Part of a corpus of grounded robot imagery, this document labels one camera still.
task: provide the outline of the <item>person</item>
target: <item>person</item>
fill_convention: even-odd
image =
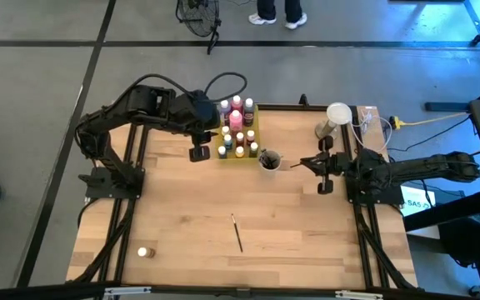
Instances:
[[[307,22],[300,0],[285,0],[284,10],[287,14],[286,28],[293,30]],[[276,15],[274,0],[257,0],[257,13],[249,16],[249,22],[253,25],[274,24]]]

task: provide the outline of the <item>black pants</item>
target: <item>black pants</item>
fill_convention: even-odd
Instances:
[[[274,0],[257,0],[258,16],[266,20],[273,20],[276,17]],[[295,23],[303,15],[299,0],[285,0],[284,10],[287,14],[287,22]]]

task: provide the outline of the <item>yellow cable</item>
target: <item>yellow cable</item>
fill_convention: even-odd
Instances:
[[[434,119],[430,119],[430,120],[425,120],[425,121],[420,121],[420,122],[403,122],[401,120],[399,120],[399,126],[415,126],[415,125],[422,125],[422,124],[425,124],[425,123],[431,123],[431,122],[436,122],[436,121],[440,121],[440,120],[445,120],[447,118],[455,118],[455,117],[458,117],[458,116],[465,116],[465,115],[468,115],[466,112],[459,112],[459,113],[455,113],[455,114],[452,114],[452,115],[448,115],[448,116],[443,116],[443,117],[437,117],[437,118],[434,118]]]

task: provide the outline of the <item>fan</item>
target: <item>fan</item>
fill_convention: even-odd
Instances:
[[[219,10],[218,0],[177,0],[175,17],[180,23],[184,23],[199,37],[205,38],[212,34],[207,54],[210,54],[220,38],[218,27],[222,21],[219,19]]]

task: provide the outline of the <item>wooden tabletop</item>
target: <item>wooden tabletop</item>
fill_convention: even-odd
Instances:
[[[359,107],[361,111],[375,107]],[[132,221],[122,281],[131,284],[252,287],[364,288],[353,217],[342,177],[334,192],[317,194],[320,177],[299,158],[318,153],[314,127],[324,112],[261,111],[262,148],[282,155],[282,168],[267,177],[257,162],[216,159],[191,163],[189,137],[151,131],[144,159],[145,187]],[[120,157],[128,127],[111,132]],[[366,146],[384,144],[378,119],[363,136]],[[332,153],[343,152],[342,136]],[[80,275],[98,254],[107,235],[113,200],[94,203],[83,215],[67,279]],[[416,284],[403,220],[393,207],[377,205],[382,245],[397,269]],[[242,240],[240,252],[231,214]],[[153,248],[152,258],[139,257]],[[374,282],[379,285],[370,251]],[[118,250],[110,263],[108,278]]]

